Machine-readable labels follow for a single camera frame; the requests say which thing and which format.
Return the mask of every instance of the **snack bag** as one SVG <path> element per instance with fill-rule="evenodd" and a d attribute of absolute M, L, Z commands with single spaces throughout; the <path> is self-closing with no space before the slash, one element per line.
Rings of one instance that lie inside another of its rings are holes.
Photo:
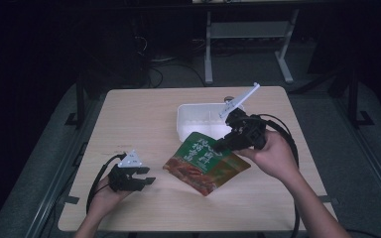
<path fill-rule="evenodd" d="M 250 165 L 226 150 L 215 152 L 216 141 L 199 132 L 192 132 L 163 169 L 207 196 Z"/>

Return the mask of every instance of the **wooden tabletop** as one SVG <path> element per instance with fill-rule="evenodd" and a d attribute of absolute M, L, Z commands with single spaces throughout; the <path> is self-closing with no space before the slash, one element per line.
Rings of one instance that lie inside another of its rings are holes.
<path fill-rule="evenodd" d="M 181 145 L 178 107 L 218 103 L 249 87 L 112 90 L 107 94 L 59 221 L 60 230 L 76 230 L 85 217 L 86 199 L 100 168 L 113 155 L 136 150 L 155 177 L 152 185 L 123 200 L 99 229 L 115 231 L 271 231 L 292 230 L 293 199 L 276 179 L 251 168 L 202 196 L 162 169 Z M 317 195 L 326 195 L 302 130 L 282 87 L 260 87 L 244 103 L 250 114 L 271 114 L 289 127 L 300 155 L 301 172 Z M 334 215 L 329 203 L 325 206 Z"/>

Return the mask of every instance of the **person's right hand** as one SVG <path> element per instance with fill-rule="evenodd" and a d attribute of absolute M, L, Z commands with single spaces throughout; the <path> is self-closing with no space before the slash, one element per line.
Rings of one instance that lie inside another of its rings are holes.
<path fill-rule="evenodd" d="M 267 175 L 285 181 L 298 176 L 299 169 L 289 144 L 275 131 L 266 130 L 262 150 L 243 149 L 236 153 L 252 160 Z"/>

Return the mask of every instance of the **person's left hand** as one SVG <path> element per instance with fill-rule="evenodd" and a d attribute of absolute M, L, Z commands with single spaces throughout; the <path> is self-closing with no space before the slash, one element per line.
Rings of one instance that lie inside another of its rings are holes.
<path fill-rule="evenodd" d="M 112 211 L 120 201 L 133 192 L 127 190 L 113 191 L 112 188 L 108 186 L 108 183 L 108 177 L 105 177 L 98 183 L 97 189 L 95 190 L 96 194 L 89 206 L 88 215 L 102 219 Z"/>

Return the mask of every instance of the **green label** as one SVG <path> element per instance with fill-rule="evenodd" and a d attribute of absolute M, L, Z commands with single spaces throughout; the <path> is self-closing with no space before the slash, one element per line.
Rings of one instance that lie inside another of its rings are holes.
<path fill-rule="evenodd" d="M 231 154 L 230 151 L 215 152 L 212 146 L 215 140 L 200 134 L 192 132 L 179 147 L 175 156 L 181 157 L 184 161 L 194 165 L 205 174 L 214 168 L 224 157 Z"/>

